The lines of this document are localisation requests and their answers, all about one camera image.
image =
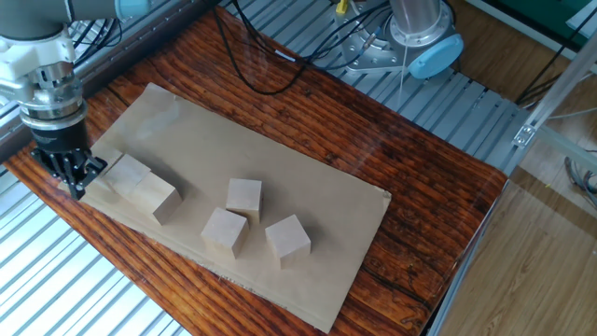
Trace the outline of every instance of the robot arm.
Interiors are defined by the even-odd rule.
[[[19,102],[32,156],[79,200],[105,168],[92,156],[66,23],[143,15],[149,0],[0,0],[0,94]]]

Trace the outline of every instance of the metal frame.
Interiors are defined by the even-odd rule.
[[[535,111],[524,122],[524,125],[512,140],[514,146],[528,147],[537,135],[542,141],[558,149],[562,154],[590,171],[597,172],[597,157],[590,155],[584,149],[550,128],[542,127],[595,62],[597,62],[597,34],[587,41],[583,49],[578,52],[560,78],[541,100]]]

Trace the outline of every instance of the wire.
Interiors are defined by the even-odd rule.
[[[81,35],[78,37],[78,39],[75,41],[75,44],[73,44],[73,48],[76,49],[76,47],[78,47],[81,42],[83,42],[83,39],[85,39],[85,37],[87,37],[87,34],[90,33],[91,28],[93,27],[93,24],[95,24],[95,20],[91,21],[87,27],[85,27],[85,29],[83,30],[83,32],[81,33]]]
[[[454,25],[456,25],[456,11],[454,10],[454,7],[451,5],[451,3],[448,2],[448,0],[443,0],[444,4],[448,5],[448,8],[451,11],[451,20],[453,22]]]
[[[85,62],[91,56],[91,50],[97,46],[97,43],[100,41],[100,38],[102,38],[102,31],[107,27],[107,24],[108,24],[108,20],[105,20],[104,23],[102,24],[102,28],[100,28],[100,31],[98,32],[97,36],[95,36],[95,38],[93,38],[93,41],[91,41],[90,46],[75,61],[75,65]]]
[[[252,91],[257,92],[259,94],[263,94],[263,95],[275,95],[278,93],[282,93],[286,90],[288,90],[290,87],[292,87],[298,80],[299,77],[302,75],[302,73],[308,68],[308,67],[314,67],[317,69],[321,69],[321,70],[332,70],[332,69],[338,69],[338,68],[342,68],[350,63],[353,63],[354,61],[356,61],[364,52],[365,50],[370,46],[372,40],[370,40],[372,37],[372,39],[375,39],[375,34],[371,35],[368,39],[368,41],[365,42],[365,44],[363,45],[363,48],[361,48],[361,50],[359,51],[359,53],[352,59],[350,60],[348,63],[346,64],[342,64],[342,65],[336,65],[336,66],[328,66],[328,67],[320,67],[317,66],[315,64],[313,64],[313,60],[316,60],[318,57],[320,57],[323,53],[328,52],[327,49],[323,49],[324,45],[327,43],[327,41],[332,38],[333,36],[336,35],[337,32],[339,32],[340,30],[342,30],[344,27],[346,27],[349,24],[352,24],[352,22],[357,21],[361,18],[368,18],[368,16],[373,13],[374,11],[381,9],[383,7],[387,7],[388,3],[385,2],[383,4],[377,5],[367,11],[364,11],[362,13],[360,13],[359,15],[356,15],[355,17],[353,17],[352,19],[348,20],[347,22],[345,22],[344,24],[341,24],[338,28],[336,28],[332,33],[330,33],[326,38],[324,38],[324,40],[319,44],[319,46],[315,49],[315,51],[307,56],[307,57],[297,57],[297,58],[293,58],[291,56],[286,55],[285,53],[283,53],[282,51],[278,50],[277,48],[273,47],[270,42],[267,40],[267,38],[264,38],[261,33],[251,24],[251,22],[249,21],[249,19],[244,15],[243,11],[241,10],[240,5],[238,4],[237,0],[232,0],[231,3],[236,7],[239,16],[241,17],[241,21],[243,22],[249,37],[257,44],[257,47],[267,53],[270,54],[271,56],[275,56],[281,59],[284,59],[288,62],[293,62],[293,63],[297,63],[300,64],[300,69],[297,71],[297,73],[293,76],[293,78],[288,82],[288,84],[286,84],[285,86],[283,86],[282,88],[275,90],[275,91],[263,91],[260,89],[257,89],[253,84],[249,83],[249,81],[244,77],[241,69],[239,68],[236,59],[234,58],[234,55],[232,53],[232,49],[229,45],[228,39],[226,38],[226,34],[224,32],[224,28],[222,25],[222,20],[219,18],[219,16],[217,15],[217,11],[215,10],[215,8],[213,8],[213,13],[215,16],[215,23],[217,25],[218,31],[222,36],[222,41],[224,43],[224,48],[226,49],[226,52],[230,58],[230,61],[232,63],[232,67],[234,68],[234,70],[236,71],[237,75],[239,76],[239,79]],[[357,24],[356,27],[353,29],[358,29],[360,24]]]
[[[578,117],[578,116],[586,115],[587,113],[591,113],[591,112],[595,112],[595,111],[597,111],[597,107],[590,108],[588,110],[584,110],[584,111],[580,111],[580,112],[575,112],[575,113],[563,115],[563,116],[549,117],[548,120],[566,119],[566,118],[571,118],[571,117]]]
[[[567,38],[567,41],[568,42],[572,41],[572,39],[575,38],[575,36],[580,32],[580,30],[585,26],[585,24],[587,24],[587,22],[589,22],[589,20],[596,13],[597,13],[597,7],[589,14],[589,16],[583,22],[581,22],[578,25],[578,27],[574,30],[574,32]],[[539,71],[539,73],[537,74],[537,76],[535,76],[533,81],[531,81],[531,83],[524,89],[524,91],[521,93],[521,95],[516,99],[517,105],[520,105],[521,103],[523,103],[523,99],[527,96],[529,91],[533,88],[533,85],[537,82],[537,80],[539,80],[539,78],[541,78],[548,71],[548,69],[551,67],[551,65],[555,63],[555,61],[558,59],[558,57],[560,57],[560,55],[562,54],[562,52],[565,49],[566,49],[566,46],[564,44],[562,44],[560,49],[558,49],[556,54],[553,55],[551,60],[549,60],[549,62],[543,67],[543,69],[541,69],[541,71]]]
[[[400,69],[400,89],[398,91],[398,106],[401,106],[402,103],[402,84],[404,84],[404,69],[407,67],[407,56],[409,51],[410,35],[406,35],[404,36],[404,38],[404,57],[402,58],[402,69]]]

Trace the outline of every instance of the metal bracket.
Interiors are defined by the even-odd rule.
[[[514,137],[514,145],[522,148],[527,147],[536,133],[537,129],[534,126],[524,124]]]

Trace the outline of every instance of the metal grating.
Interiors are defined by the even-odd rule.
[[[239,0],[239,4],[258,30],[301,55],[311,54],[336,28],[335,5],[327,0]],[[238,17],[230,2],[225,7]],[[344,62],[337,47],[315,63]],[[511,140],[528,112],[453,70],[427,80],[405,74],[402,92],[400,71],[357,74],[338,69],[330,74],[507,175],[524,154]]]
[[[0,166],[3,335],[189,335]]]

